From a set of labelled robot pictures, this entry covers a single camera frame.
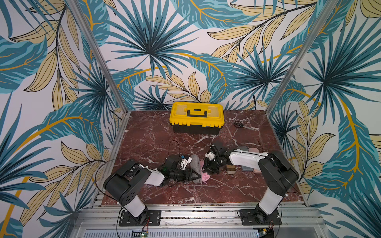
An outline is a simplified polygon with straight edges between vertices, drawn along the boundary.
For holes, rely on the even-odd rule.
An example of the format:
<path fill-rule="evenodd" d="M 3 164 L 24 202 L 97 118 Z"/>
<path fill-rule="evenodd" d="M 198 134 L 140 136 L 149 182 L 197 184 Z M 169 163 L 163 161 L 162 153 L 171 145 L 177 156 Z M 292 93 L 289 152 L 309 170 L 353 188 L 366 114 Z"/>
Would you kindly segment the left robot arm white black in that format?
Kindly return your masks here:
<path fill-rule="evenodd" d="M 103 187 L 132 219 L 141 224 L 147 217 L 148 208 L 139 198 L 140 190 L 145 185 L 163 187 L 171 181 L 201 182 L 202 168 L 198 156 L 170 155 L 156 169 L 130 160 L 108 176 Z"/>

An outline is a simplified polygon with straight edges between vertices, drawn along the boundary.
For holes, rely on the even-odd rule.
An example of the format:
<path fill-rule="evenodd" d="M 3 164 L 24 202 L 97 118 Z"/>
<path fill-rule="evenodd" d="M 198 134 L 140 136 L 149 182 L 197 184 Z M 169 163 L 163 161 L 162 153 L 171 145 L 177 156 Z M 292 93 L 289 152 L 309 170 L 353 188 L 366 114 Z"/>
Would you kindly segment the aluminium front rail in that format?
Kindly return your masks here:
<path fill-rule="evenodd" d="M 71 238 L 330 238 L 320 211 L 303 202 L 285 202 L 275 221 L 254 223 L 255 203 L 149 205 L 148 225 L 127 227 L 117 206 L 79 213 Z"/>

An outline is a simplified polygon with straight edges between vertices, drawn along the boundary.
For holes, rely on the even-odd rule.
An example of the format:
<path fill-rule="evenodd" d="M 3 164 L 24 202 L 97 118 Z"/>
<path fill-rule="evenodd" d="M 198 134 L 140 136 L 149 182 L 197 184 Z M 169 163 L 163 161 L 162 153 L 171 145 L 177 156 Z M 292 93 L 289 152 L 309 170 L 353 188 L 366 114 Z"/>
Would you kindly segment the metal frame post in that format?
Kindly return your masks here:
<path fill-rule="evenodd" d="M 128 114 L 128 109 L 124 104 L 124 100 L 122 99 L 120 92 L 117 88 L 117 85 L 116 85 L 116 83 L 112 77 L 112 74 L 111 74 L 109 68 L 107 67 L 107 64 L 106 64 L 106 62 L 105 62 L 105 60 L 101 54 L 100 48 L 99 48 L 99 46 L 98 46 L 98 44 L 94 38 L 94 35 L 90 29 L 90 26 L 86 22 L 86 18 L 84 16 L 83 11 L 81 10 L 81 8 L 79 6 L 78 1 L 68 0 L 67 3 L 68 3 L 68 6 L 70 7 L 70 9 L 72 10 L 73 16 L 74 16 L 75 20 L 77 21 L 80 29 L 82 30 L 86 41 L 89 44 L 90 50 L 93 52 L 94 57 L 95 57 L 96 61 L 98 62 L 98 65 L 100 66 L 103 74 L 105 75 L 105 78 L 106 78 L 112 92 L 114 93 L 114 96 L 116 98 L 118 105 L 122 109 L 123 114 L 126 116 Z"/>
<path fill-rule="evenodd" d="M 329 18 L 331 12 L 334 10 L 337 3 L 338 3 L 338 0 L 327 1 L 326 5 L 324 5 L 320 16 L 317 17 L 317 21 L 311 29 L 310 34 L 306 36 L 306 39 L 305 39 L 303 45 L 301 46 L 300 50 L 298 51 L 297 55 L 295 56 L 295 59 L 293 60 L 292 64 L 290 65 L 290 68 L 288 69 L 283 81 L 279 84 L 277 91 L 274 93 L 273 98 L 270 101 L 270 104 L 268 105 L 268 108 L 265 111 L 267 116 L 270 116 L 271 113 L 274 111 L 274 108 L 276 106 L 277 101 L 282 96 L 282 93 L 284 92 L 286 86 L 288 85 L 289 81 L 291 80 L 291 77 L 293 76 L 295 70 L 298 68 L 301 60 L 303 59 L 304 55 L 310 49 L 314 40 L 318 37 L 320 31 L 324 27 L 325 22 Z"/>

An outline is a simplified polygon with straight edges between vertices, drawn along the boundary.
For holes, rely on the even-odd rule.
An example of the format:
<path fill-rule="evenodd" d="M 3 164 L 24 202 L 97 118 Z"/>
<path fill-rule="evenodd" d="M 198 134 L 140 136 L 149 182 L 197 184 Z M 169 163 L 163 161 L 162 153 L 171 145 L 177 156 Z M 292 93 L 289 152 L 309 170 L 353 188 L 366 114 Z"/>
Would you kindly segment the brown case with red band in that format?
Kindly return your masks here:
<path fill-rule="evenodd" d="M 234 175 L 236 173 L 236 166 L 234 166 L 234 165 L 226 165 L 226 173 L 228 175 Z"/>

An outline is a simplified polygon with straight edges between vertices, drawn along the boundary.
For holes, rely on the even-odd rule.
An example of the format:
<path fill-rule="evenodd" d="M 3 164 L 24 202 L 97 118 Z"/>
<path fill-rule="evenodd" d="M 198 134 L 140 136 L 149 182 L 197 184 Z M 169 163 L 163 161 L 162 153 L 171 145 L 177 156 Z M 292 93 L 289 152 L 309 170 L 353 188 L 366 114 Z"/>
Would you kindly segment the pink cloth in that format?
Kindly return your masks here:
<path fill-rule="evenodd" d="M 199 164 L 201 169 L 201 182 L 206 183 L 210 179 L 210 175 L 203 172 L 204 160 L 200 160 Z"/>

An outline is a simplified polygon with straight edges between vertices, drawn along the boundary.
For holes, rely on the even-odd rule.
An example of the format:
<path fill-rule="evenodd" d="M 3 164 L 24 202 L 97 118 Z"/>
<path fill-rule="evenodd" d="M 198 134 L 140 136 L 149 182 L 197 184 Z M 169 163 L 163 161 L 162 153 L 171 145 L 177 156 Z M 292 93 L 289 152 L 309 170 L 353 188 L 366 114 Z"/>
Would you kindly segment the yellow black toolbox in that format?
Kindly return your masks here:
<path fill-rule="evenodd" d="M 218 135 L 224 127 L 224 109 L 219 104 L 176 102 L 169 122 L 175 133 Z"/>

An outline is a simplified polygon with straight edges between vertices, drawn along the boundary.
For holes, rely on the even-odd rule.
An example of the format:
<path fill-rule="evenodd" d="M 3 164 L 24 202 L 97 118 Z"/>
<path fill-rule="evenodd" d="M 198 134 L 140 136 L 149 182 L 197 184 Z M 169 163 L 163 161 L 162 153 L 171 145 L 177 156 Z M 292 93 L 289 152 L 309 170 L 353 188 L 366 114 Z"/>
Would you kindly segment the right metal frame post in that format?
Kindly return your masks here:
<path fill-rule="evenodd" d="M 291 80 L 291 77 L 293 76 L 295 70 L 298 68 L 301 60 L 303 59 L 304 55 L 310 49 L 314 40 L 318 37 L 320 31 L 324 27 L 325 22 L 329 18 L 331 12 L 334 10 L 337 3 L 338 3 L 338 0 L 327 1 L 326 5 L 324 5 L 320 16 L 317 17 L 317 21 L 311 29 L 310 34 L 306 36 L 306 39 L 305 39 L 303 45 L 301 46 L 300 50 L 298 51 L 297 55 L 295 56 L 295 59 L 293 60 L 292 64 L 290 65 L 290 68 L 288 69 L 283 81 L 279 84 L 277 91 L 274 93 L 273 98 L 270 101 L 270 104 L 268 105 L 268 108 L 265 111 L 267 116 L 270 116 L 271 113 L 274 111 L 274 108 L 276 106 L 277 101 L 282 96 L 282 93 L 284 92 L 286 86 L 288 85 L 289 81 Z"/>

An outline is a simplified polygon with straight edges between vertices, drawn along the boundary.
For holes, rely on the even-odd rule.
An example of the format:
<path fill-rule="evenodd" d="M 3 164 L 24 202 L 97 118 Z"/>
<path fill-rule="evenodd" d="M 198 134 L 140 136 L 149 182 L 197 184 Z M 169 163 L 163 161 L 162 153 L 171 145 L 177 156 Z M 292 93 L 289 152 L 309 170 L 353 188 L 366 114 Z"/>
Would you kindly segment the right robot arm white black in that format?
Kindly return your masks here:
<path fill-rule="evenodd" d="M 227 149 L 219 142 L 213 143 L 205 154 L 203 171 L 217 174 L 225 165 L 244 166 L 259 172 L 267 190 L 256 207 L 258 214 L 266 217 L 273 214 L 286 193 L 294 187 L 298 172 L 279 151 L 253 152 L 247 149 Z"/>

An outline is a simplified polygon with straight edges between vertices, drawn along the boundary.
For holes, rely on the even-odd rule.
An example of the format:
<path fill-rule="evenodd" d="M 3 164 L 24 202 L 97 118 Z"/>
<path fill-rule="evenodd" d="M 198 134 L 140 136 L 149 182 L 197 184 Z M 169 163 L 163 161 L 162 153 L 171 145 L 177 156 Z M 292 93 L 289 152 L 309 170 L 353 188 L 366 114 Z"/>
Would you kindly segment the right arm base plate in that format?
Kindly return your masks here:
<path fill-rule="evenodd" d="M 281 225 L 281 216 L 278 210 L 270 215 L 255 209 L 241 209 L 237 212 L 243 226 L 275 226 Z"/>

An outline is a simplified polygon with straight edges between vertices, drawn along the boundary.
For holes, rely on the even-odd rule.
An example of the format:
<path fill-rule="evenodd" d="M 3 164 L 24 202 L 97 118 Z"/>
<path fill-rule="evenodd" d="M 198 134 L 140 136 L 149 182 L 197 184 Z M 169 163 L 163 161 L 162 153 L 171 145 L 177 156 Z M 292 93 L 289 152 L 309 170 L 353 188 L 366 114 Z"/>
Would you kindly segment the grey oval eyeglass case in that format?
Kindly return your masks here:
<path fill-rule="evenodd" d="M 193 169 L 194 172 L 199 174 L 200 176 L 202 175 L 202 166 L 200 164 L 200 158 L 196 154 L 193 154 L 190 156 L 191 158 L 191 163 L 190 167 Z"/>

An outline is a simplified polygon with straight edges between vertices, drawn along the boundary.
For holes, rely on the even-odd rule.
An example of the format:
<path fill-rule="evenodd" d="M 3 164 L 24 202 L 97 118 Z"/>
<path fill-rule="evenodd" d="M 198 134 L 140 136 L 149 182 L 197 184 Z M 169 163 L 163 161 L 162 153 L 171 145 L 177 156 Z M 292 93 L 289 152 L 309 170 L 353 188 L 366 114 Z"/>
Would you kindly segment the left metal frame post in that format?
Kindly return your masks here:
<path fill-rule="evenodd" d="M 99 48 L 99 46 L 98 46 L 98 44 L 94 38 L 94 35 L 90 29 L 90 26 L 86 22 L 86 18 L 84 16 L 83 11 L 81 10 L 81 8 L 79 6 L 78 1 L 68 0 L 67 3 L 68 3 L 68 6 L 70 7 L 70 9 L 72 10 L 73 16 L 74 16 L 75 20 L 77 21 L 80 29 L 82 30 L 86 41 L 89 44 L 90 50 L 93 52 L 94 57 L 95 57 L 96 61 L 98 62 L 98 65 L 100 66 L 103 74 L 105 75 L 105 78 L 106 78 L 112 92 L 114 93 L 114 96 L 116 98 L 118 105 L 122 109 L 123 114 L 126 116 L 128 114 L 128 109 L 124 104 L 124 100 L 122 99 L 120 92 L 117 88 L 117 85 L 116 85 L 116 83 L 112 77 L 112 74 L 111 74 L 109 68 L 107 67 L 107 64 L 106 64 L 106 62 L 105 62 L 105 60 L 101 54 L 100 48 Z"/>

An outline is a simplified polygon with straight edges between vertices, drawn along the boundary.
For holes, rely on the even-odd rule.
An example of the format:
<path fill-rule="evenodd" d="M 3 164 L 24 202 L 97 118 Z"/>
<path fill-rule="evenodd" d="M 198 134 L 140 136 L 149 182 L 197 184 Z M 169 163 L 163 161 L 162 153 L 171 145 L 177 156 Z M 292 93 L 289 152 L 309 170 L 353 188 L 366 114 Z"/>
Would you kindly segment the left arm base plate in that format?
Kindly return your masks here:
<path fill-rule="evenodd" d="M 129 211 L 123 210 L 120 214 L 118 225 L 120 227 L 149 227 L 160 226 L 161 210 L 144 210 L 138 217 L 134 217 Z"/>

